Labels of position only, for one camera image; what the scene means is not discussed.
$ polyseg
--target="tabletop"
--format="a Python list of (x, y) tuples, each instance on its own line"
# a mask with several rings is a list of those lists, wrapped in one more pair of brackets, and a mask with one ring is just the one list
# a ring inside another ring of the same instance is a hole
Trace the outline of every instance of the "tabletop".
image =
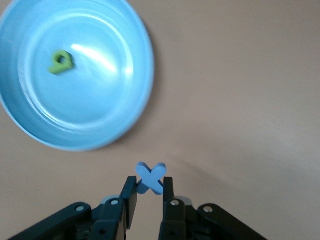
[[(0, 106), (0, 238), (75, 202), (96, 207), (145, 162), (166, 164), (196, 208), (215, 203), (268, 240), (319, 239), (320, 2), (129, 3), (155, 55), (143, 115), (109, 146), (68, 152), (26, 135)], [(127, 239), (158, 239), (162, 207), (139, 195)]]

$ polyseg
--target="blue bowl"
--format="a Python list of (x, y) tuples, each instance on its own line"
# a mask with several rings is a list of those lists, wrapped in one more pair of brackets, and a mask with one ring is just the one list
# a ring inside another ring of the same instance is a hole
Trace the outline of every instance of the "blue bowl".
[(47, 146), (106, 146), (148, 103), (152, 44), (125, 0), (15, 0), (0, 20), (0, 46), (1, 102)]

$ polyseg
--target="screw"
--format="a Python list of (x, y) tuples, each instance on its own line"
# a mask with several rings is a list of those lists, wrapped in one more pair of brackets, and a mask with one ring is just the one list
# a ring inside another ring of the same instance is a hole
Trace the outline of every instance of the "screw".
[(102, 228), (102, 229), (100, 229), (99, 233), (100, 233), (101, 235), (104, 235), (104, 234), (107, 233), (107, 231), (106, 231), (104, 228)]
[(75, 210), (76, 210), (77, 212), (81, 212), (81, 211), (83, 211), (84, 209), (85, 209), (84, 206), (78, 206)]
[(172, 205), (172, 206), (178, 206), (178, 205), (179, 205), (179, 201), (176, 200), (176, 199), (175, 199), (175, 200), (172, 200), (172, 201), (171, 201), (171, 205)]
[(206, 213), (212, 213), (214, 210), (212, 209), (212, 207), (210, 207), (210, 206), (205, 206), (204, 208), (203, 208), (203, 210), (206, 212)]
[(117, 205), (118, 203), (119, 203), (118, 200), (113, 200), (110, 204), (111, 204), (111, 205)]

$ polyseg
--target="green foam piece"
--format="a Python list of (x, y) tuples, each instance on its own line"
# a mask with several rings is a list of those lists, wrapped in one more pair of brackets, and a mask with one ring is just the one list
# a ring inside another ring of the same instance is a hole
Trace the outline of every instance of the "green foam piece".
[(49, 72), (54, 75), (58, 75), (74, 67), (72, 56), (64, 50), (59, 50), (53, 55), (52, 63), (53, 66), (49, 68)]

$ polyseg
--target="blue foam piece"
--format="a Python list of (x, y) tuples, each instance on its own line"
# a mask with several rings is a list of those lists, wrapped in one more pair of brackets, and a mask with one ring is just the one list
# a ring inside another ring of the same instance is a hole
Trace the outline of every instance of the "blue foam piece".
[(139, 162), (135, 171), (141, 177), (136, 187), (138, 194), (145, 194), (149, 189), (157, 195), (164, 193), (164, 185), (161, 182), (167, 173), (167, 167), (164, 163), (158, 163), (153, 169), (150, 169), (144, 162)]

